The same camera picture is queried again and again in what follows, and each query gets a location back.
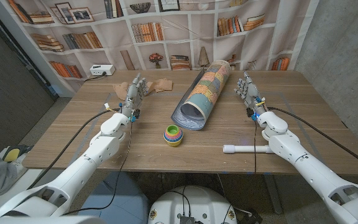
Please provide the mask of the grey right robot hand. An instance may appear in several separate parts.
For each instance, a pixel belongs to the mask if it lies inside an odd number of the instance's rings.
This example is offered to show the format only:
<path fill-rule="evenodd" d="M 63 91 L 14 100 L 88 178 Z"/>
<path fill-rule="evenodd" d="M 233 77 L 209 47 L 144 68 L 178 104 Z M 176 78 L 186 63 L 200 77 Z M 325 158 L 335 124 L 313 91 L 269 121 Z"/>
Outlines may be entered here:
<path fill-rule="evenodd" d="M 238 79 L 237 88 L 234 92 L 244 101 L 248 117 L 258 118 L 264 112 L 267 112 L 265 98 L 262 98 L 257 86 L 252 81 L 247 72 L 244 72 L 244 78 Z"/>

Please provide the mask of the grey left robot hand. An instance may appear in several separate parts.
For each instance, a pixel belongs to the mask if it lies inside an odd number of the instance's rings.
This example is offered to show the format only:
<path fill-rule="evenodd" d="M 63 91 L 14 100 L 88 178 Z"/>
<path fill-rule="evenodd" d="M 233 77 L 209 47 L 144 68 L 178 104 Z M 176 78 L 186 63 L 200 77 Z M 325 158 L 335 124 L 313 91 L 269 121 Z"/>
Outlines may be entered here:
<path fill-rule="evenodd" d="M 121 113 L 130 117 L 141 106 L 143 97 L 147 94 L 147 80 L 138 73 L 127 89 L 126 99 L 122 105 Z"/>

